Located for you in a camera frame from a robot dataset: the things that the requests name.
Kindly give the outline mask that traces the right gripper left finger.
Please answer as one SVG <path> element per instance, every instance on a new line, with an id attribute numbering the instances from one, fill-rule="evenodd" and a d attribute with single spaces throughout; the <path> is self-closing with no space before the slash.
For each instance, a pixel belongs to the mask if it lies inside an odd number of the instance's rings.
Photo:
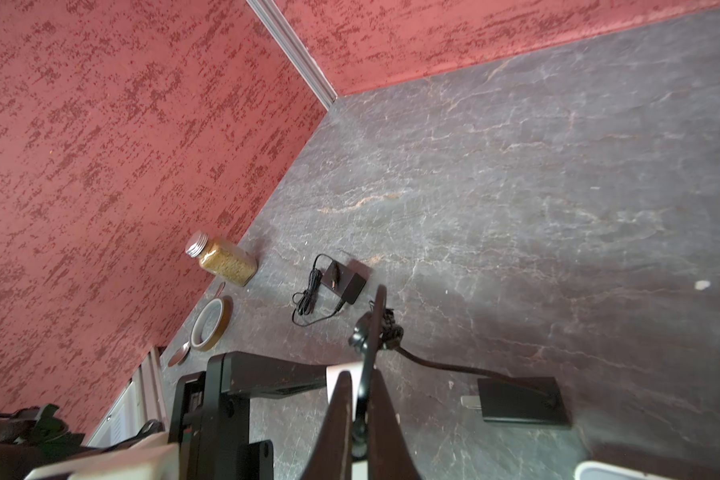
<path id="1" fill-rule="evenodd" d="M 352 399 L 351 374 L 342 371 L 302 480 L 352 478 Z"/>

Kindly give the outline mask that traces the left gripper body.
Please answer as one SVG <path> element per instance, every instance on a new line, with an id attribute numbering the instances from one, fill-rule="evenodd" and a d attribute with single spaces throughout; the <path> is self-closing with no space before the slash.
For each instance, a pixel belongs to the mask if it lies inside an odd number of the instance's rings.
<path id="1" fill-rule="evenodd" d="M 250 400 L 279 400 L 326 386 L 325 365 L 234 351 L 176 386 L 169 441 L 181 479 L 272 479 L 274 446 L 251 442 Z"/>

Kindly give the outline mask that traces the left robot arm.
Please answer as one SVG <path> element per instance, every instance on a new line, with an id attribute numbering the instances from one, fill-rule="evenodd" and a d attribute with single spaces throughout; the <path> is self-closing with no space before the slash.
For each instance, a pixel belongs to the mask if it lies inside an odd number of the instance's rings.
<path id="1" fill-rule="evenodd" d="M 254 398 L 326 386 L 324 365 L 234 351 L 181 377 L 169 424 L 147 422 L 110 447 L 86 447 L 46 405 L 0 416 L 0 479 L 271 479 L 271 441 L 250 439 Z"/>

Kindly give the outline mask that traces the white switch near right arm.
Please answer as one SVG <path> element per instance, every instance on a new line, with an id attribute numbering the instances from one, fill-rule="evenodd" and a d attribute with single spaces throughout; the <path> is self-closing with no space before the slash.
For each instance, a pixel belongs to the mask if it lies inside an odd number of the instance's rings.
<path id="1" fill-rule="evenodd" d="M 574 471 L 575 480 L 674 480 L 670 477 L 615 466 L 599 461 L 583 461 Z"/>

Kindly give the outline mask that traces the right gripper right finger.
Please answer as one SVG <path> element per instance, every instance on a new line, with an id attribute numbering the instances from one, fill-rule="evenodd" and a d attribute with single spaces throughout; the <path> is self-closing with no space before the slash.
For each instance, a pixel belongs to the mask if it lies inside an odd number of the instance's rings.
<path id="1" fill-rule="evenodd" d="M 421 479 L 379 370 L 373 371 L 367 426 L 369 479 Z"/>

